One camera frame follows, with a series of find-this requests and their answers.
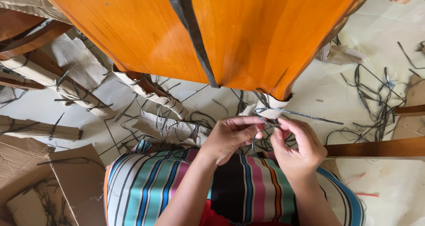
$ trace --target woman's left hand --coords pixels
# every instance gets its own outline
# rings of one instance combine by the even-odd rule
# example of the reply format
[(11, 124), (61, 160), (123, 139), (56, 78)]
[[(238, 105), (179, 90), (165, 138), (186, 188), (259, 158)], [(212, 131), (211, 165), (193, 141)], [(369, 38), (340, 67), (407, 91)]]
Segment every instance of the woman's left hand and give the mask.
[(214, 160), (217, 166), (225, 164), (239, 148), (252, 143), (252, 138), (261, 138), (260, 130), (265, 123), (257, 116), (235, 116), (217, 122), (199, 154)]

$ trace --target black strap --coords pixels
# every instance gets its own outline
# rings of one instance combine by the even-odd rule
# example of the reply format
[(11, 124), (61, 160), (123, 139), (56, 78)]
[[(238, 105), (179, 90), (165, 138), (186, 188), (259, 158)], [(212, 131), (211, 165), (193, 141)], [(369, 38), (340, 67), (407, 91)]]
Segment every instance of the black strap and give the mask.
[(204, 69), (204, 72), (207, 75), (210, 86), (212, 88), (220, 88), (215, 82), (214, 73), (211, 69), (207, 52), (205, 51), (201, 31), (199, 29), (198, 21), (196, 20), (195, 12), (193, 10), (192, 0), (169, 0), (169, 2), (189, 33), (196, 52), (196, 56), (201, 63), (202, 69)]

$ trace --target striped skirt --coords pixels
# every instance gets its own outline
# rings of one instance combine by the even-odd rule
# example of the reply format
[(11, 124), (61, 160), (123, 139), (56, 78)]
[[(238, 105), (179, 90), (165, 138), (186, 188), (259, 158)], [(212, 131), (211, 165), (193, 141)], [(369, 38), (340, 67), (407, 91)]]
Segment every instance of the striped skirt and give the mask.
[[(108, 166), (104, 184), (109, 226), (153, 226), (179, 186), (197, 149), (149, 153), (141, 141)], [(343, 226), (364, 225), (357, 196), (336, 175), (318, 168), (323, 193)], [(233, 155), (214, 173), (208, 199), (218, 215), (239, 224), (298, 225), (295, 195), (273, 153)]]

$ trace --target woman's right hand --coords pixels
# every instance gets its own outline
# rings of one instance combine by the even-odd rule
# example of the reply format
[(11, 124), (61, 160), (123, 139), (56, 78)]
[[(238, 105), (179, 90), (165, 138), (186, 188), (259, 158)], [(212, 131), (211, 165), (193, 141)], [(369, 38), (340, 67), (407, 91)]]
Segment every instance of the woman's right hand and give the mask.
[[(274, 154), (290, 184), (316, 180), (315, 171), (323, 162), (328, 151), (320, 143), (310, 125), (300, 120), (278, 119), (280, 127), (275, 128), (270, 140)], [(293, 133), (298, 150), (285, 145), (286, 137)]]

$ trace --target hand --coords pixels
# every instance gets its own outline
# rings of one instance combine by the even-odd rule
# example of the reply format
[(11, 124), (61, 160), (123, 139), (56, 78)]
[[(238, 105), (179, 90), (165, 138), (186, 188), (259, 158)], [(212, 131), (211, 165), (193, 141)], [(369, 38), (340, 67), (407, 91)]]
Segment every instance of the hand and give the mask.
[[(282, 130), (275, 128), (270, 138), (279, 166), (290, 184), (316, 180), (315, 171), (328, 151), (320, 143), (315, 132), (300, 120), (278, 119)], [(285, 146), (286, 137), (294, 133), (298, 150)]]
[(199, 154), (212, 159), (217, 166), (225, 164), (239, 148), (252, 143), (252, 138), (263, 137), (265, 126), (257, 116), (235, 116), (217, 122)]

